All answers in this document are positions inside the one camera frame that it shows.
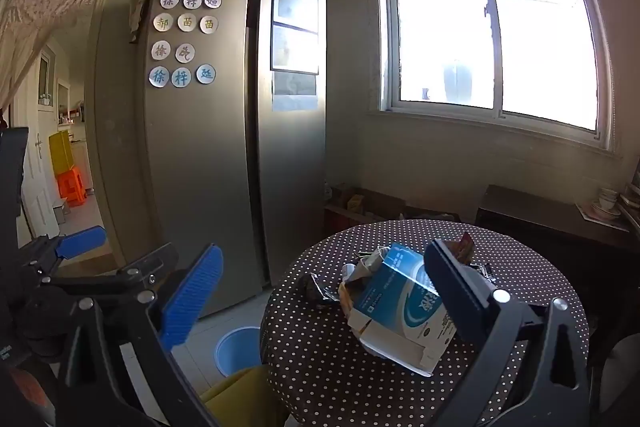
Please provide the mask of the blue white cardboard box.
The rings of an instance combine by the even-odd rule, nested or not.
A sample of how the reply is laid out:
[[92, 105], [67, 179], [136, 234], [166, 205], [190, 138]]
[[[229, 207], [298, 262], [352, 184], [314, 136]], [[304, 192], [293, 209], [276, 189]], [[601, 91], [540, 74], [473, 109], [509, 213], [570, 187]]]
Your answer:
[[457, 332], [422, 256], [406, 246], [381, 246], [344, 265], [338, 295], [364, 349], [423, 377]]

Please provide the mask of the light blue trash bin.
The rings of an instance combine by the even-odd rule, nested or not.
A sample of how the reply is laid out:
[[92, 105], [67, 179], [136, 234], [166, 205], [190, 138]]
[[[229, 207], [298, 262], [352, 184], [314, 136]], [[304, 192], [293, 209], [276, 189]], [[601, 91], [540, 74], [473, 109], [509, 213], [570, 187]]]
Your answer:
[[258, 326], [239, 327], [223, 335], [214, 351], [218, 372], [224, 377], [229, 377], [242, 369], [261, 365], [259, 341]]

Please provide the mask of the red snack wrapper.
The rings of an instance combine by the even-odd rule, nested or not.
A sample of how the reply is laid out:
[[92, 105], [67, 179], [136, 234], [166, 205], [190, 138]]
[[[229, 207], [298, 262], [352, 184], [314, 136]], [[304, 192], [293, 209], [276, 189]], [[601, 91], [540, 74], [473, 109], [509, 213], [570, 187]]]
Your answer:
[[461, 239], [452, 243], [452, 253], [462, 265], [469, 265], [474, 256], [474, 247], [475, 243], [471, 234], [464, 232]]

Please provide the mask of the orange plastic stool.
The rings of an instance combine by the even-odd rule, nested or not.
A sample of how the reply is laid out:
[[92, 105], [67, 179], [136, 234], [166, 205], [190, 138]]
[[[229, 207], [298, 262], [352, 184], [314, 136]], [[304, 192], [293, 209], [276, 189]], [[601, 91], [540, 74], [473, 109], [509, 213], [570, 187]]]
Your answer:
[[74, 166], [56, 176], [58, 193], [70, 207], [84, 205], [87, 199], [85, 184], [82, 182], [79, 169]]

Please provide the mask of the yellow plastic crate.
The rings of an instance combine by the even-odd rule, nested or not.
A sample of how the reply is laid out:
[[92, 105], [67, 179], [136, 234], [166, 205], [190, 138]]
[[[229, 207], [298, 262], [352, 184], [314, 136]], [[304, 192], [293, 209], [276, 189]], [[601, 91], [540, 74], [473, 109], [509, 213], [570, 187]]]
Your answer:
[[55, 176], [61, 176], [75, 167], [70, 147], [70, 132], [67, 130], [58, 131], [49, 136], [49, 150]]

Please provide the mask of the dark wooden side cabinet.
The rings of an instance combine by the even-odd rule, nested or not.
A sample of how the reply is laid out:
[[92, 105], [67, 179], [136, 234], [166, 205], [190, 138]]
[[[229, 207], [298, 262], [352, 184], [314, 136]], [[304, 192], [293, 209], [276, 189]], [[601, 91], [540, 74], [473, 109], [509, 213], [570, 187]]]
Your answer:
[[639, 285], [639, 242], [630, 232], [587, 221], [565, 202], [499, 185], [486, 188], [475, 224], [533, 248], [578, 289]]

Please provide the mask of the crumpled silver black wrapper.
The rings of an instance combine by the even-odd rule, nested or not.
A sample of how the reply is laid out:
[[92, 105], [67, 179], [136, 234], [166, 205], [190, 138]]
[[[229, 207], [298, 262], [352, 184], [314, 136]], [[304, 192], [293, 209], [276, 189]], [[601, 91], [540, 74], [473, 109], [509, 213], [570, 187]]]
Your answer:
[[299, 277], [297, 288], [303, 297], [316, 306], [329, 306], [340, 302], [338, 292], [332, 291], [316, 273], [305, 273]]

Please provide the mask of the brown polka dot tablecloth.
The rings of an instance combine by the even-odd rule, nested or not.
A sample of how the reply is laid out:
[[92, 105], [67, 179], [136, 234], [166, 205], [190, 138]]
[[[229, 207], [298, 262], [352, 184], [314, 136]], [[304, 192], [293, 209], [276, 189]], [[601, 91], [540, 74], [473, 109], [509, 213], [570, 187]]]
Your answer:
[[587, 317], [570, 282], [512, 237], [437, 220], [356, 225], [303, 252], [272, 292], [260, 326], [277, 397], [304, 426], [424, 426], [472, 365], [425, 272], [432, 242], [472, 243], [491, 287], [530, 305], [567, 302], [580, 339]]

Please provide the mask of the open brown cardboard box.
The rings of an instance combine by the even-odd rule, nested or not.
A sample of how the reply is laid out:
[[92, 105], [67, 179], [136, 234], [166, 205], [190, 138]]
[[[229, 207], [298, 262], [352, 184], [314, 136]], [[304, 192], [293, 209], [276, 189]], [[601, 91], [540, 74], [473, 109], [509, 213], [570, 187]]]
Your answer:
[[345, 183], [332, 186], [331, 190], [333, 206], [360, 216], [397, 219], [406, 207], [401, 198]]

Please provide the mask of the red cardboard gift box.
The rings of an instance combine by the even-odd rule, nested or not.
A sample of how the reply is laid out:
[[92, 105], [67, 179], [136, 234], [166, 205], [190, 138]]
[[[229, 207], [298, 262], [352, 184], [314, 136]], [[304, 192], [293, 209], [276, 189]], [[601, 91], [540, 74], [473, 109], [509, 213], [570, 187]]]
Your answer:
[[368, 225], [378, 221], [383, 221], [383, 218], [375, 215], [360, 215], [360, 213], [351, 212], [334, 205], [325, 205], [323, 208], [323, 233], [326, 236], [357, 225]]

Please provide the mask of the stacked white bowls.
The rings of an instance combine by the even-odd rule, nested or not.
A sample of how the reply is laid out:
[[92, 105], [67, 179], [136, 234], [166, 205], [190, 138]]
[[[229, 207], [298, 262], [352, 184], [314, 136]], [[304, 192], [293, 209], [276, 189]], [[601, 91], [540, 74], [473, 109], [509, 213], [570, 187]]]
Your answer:
[[611, 213], [616, 210], [618, 192], [612, 188], [600, 187], [597, 199], [592, 203], [593, 208], [602, 212]]

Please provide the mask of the silver side-by-side refrigerator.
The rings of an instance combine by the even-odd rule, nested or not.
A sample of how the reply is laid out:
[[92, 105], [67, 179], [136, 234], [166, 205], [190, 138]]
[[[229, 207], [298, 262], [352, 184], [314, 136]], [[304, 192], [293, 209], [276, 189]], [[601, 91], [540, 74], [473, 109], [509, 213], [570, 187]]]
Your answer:
[[320, 237], [326, 0], [141, 0], [134, 132], [152, 230], [224, 272], [202, 308], [282, 281]]

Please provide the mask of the lace door curtain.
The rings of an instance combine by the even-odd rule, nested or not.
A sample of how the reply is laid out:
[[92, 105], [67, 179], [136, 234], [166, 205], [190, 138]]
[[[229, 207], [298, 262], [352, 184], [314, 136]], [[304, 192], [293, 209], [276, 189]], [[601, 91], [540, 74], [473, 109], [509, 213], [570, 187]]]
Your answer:
[[53, 31], [103, 0], [8, 0], [1, 14], [1, 110], [12, 103]]

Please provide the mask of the white framed window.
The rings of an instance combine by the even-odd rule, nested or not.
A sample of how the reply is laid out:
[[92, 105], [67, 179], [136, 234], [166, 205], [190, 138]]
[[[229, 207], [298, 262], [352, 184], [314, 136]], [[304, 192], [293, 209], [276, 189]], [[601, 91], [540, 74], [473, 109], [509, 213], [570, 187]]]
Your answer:
[[384, 113], [615, 145], [597, 0], [380, 0]]

